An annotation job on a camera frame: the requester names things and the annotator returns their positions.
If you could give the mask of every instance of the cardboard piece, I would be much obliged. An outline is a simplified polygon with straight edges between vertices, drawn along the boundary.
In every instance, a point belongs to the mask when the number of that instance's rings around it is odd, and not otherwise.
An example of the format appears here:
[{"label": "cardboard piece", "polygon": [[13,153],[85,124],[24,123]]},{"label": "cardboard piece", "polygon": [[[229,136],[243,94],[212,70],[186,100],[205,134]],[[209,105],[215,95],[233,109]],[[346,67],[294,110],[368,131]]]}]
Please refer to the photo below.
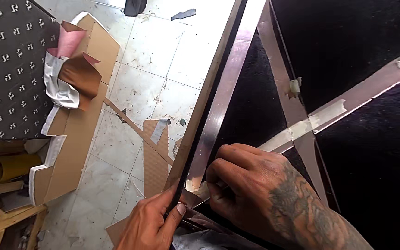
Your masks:
[{"label": "cardboard piece", "polygon": [[112,244],[114,247],[116,247],[121,240],[121,234],[123,231],[126,229],[127,223],[128,223],[129,217],[126,217],[118,222],[116,222],[113,225],[108,226],[106,228],[106,232],[109,235],[109,238],[112,241]]},{"label": "cardboard piece", "polygon": [[[150,137],[157,126],[158,120],[146,120],[143,122],[143,132]],[[162,153],[168,155],[168,126],[163,129],[157,147]],[[153,148],[143,141],[143,174],[144,196],[152,197],[163,191],[168,178],[168,163]]]},{"label": "cardboard piece", "polygon": [[86,111],[59,108],[48,135],[67,135],[53,166],[35,167],[30,172],[29,188],[35,206],[55,199],[78,187],[92,135],[106,95],[119,44],[90,15],[78,22],[86,36],[74,54],[86,52],[100,60],[96,68],[101,74],[98,94],[90,100]]}]

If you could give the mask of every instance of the left hand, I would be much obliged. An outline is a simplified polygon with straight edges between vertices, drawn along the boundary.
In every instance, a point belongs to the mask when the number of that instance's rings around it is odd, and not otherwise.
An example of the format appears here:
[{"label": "left hand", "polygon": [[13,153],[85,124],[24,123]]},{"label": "left hand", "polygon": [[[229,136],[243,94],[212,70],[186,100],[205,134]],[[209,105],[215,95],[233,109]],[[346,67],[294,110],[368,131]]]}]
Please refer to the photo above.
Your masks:
[{"label": "left hand", "polygon": [[138,202],[129,216],[126,230],[116,250],[168,250],[174,231],[180,223],[186,207],[179,203],[163,215],[175,194],[175,186]]}]

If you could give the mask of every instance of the white floor tile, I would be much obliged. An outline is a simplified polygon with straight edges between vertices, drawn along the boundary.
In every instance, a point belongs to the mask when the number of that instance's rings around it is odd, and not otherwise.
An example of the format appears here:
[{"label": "white floor tile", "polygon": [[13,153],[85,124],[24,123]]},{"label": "white floor tile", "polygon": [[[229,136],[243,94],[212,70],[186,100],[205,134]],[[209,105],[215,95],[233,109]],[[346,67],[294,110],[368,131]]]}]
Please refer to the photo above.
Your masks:
[{"label": "white floor tile", "polygon": [[90,153],[88,153],[87,156],[86,156],[86,161],[84,162],[84,167],[83,167],[83,169],[81,170],[81,176],[80,176],[80,182],[78,183],[78,188],[81,186],[81,181],[83,180],[84,172],[86,171],[86,168],[87,168],[87,166],[88,166],[89,157],[90,157],[90,156],[91,156]]},{"label": "white floor tile", "polygon": [[166,77],[184,28],[181,23],[139,14],[121,62]]},{"label": "white floor tile", "polygon": [[123,192],[123,196],[121,197],[117,212],[115,213],[115,219],[122,220],[129,216],[135,205],[137,205],[141,199],[144,199],[134,184],[142,193],[144,192],[144,183],[131,176],[128,184],[126,185],[125,191]]},{"label": "white floor tile", "polygon": [[135,17],[125,16],[119,8],[98,4],[89,0],[58,0],[55,17],[59,21],[66,20],[70,22],[82,11],[91,13],[103,24],[109,34],[115,38],[120,45],[117,60],[121,60]]},{"label": "white floor tile", "polygon": [[164,19],[171,19],[178,13],[186,12],[190,9],[196,9],[194,16],[184,19],[175,19],[173,22],[180,22],[192,26],[205,25],[211,29],[218,27],[223,21],[226,23],[234,4],[234,0],[147,0],[146,8],[143,13],[158,16]]},{"label": "white floor tile", "polygon": [[77,196],[114,216],[129,174],[91,155]]},{"label": "white floor tile", "polygon": [[95,140],[97,139],[98,130],[100,129],[101,122],[103,121],[104,111],[105,110],[102,109],[100,111],[100,115],[98,116],[97,126],[95,127],[95,131],[94,131],[93,136],[92,136],[92,141],[91,141],[90,146],[89,146],[89,152],[92,151],[92,148],[93,148],[93,145],[95,143]]},{"label": "white floor tile", "polygon": [[143,139],[118,116],[106,112],[91,154],[130,173]]},{"label": "white floor tile", "polygon": [[121,64],[109,99],[119,110],[127,109],[133,122],[143,125],[152,116],[163,83],[164,77]]},{"label": "white floor tile", "polygon": [[221,35],[222,32],[211,27],[187,29],[180,39],[167,78],[201,89]]},{"label": "white floor tile", "polygon": [[63,246],[71,249],[99,250],[103,247],[107,233],[104,230],[110,225],[113,216],[103,213],[90,202],[76,197],[64,232]]},{"label": "white floor tile", "polygon": [[103,243],[103,247],[101,250],[112,250],[114,248],[114,244],[112,244],[111,239],[107,236],[106,240]]},{"label": "white floor tile", "polygon": [[95,2],[109,4],[120,9],[124,9],[126,5],[126,0],[95,0]]},{"label": "white floor tile", "polygon": [[174,146],[175,146],[175,140],[168,138],[168,153],[169,157],[174,161],[175,156],[173,151],[174,151]]},{"label": "white floor tile", "polygon": [[[166,81],[158,98],[159,101],[155,107],[152,119],[171,119],[171,124],[168,126],[168,137],[170,139],[178,140],[183,137],[199,93],[199,89],[171,80]],[[180,119],[182,118],[186,122],[184,126],[180,124]]]},{"label": "white floor tile", "polygon": [[61,249],[64,229],[69,221],[70,213],[75,202],[74,191],[47,202],[48,214],[44,220],[44,239],[38,242],[42,250]]},{"label": "white floor tile", "polygon": [[164,19],[171,19],[179,12],[196,9],[199,1],[194,0],[147,0],[143,14],[158,16]]},{"label": "white floor tile", "polygon": [[108,85],[108,91],[106,91],[107,98],[109,98],[111,96],[112,88],[114,87],[114,84],[115,84],[115,79],[118,74],[119,66],[120,66],[120,63],[115,62],[114,69],[112,70],[112,74],[111,74],[111,79],[110,79],[109,85]]},{"label": "white floor tile", "polygon": [[138,151],[137,158],[134,162],[134,167],[132,168],[131,175],[140,181],[144,181],[143,173],[143,145],[141,144],[140,150]]}]

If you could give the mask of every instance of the aluminum strip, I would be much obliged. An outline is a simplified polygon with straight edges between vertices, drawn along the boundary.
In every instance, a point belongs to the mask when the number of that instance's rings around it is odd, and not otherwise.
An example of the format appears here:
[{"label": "aluminum strip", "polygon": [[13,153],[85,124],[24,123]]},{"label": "aluminum strip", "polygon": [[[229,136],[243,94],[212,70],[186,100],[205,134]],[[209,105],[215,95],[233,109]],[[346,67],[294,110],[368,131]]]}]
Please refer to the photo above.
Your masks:
[{"label": "aluminum strip", "polygon": [[266,0],[248,0],[231,47],[228,60],[223,69],[208,118],[203,127],[197,149],[187,175],[185,188],[187,191],[198,191],[206,171],[209,156],[222,126],[229,101],[240,75],[246,54],[253,39]]}]

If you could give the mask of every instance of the white fabric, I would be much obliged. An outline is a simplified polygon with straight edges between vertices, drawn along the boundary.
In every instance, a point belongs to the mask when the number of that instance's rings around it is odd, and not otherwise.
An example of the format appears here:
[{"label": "white fabric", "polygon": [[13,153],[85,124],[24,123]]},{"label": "white fabric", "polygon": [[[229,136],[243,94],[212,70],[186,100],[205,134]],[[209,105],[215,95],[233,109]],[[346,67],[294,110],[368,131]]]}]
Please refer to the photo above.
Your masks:
[{"label": "white fabric", "polygon": [[52,99],[53,103],[68,109],[77,109],[80,104],[78,91],[70,84],[58,79],[59,71],[63,66],[64,60],[52,56],[46,52],[44,62],[44,84],[46,94]]}]

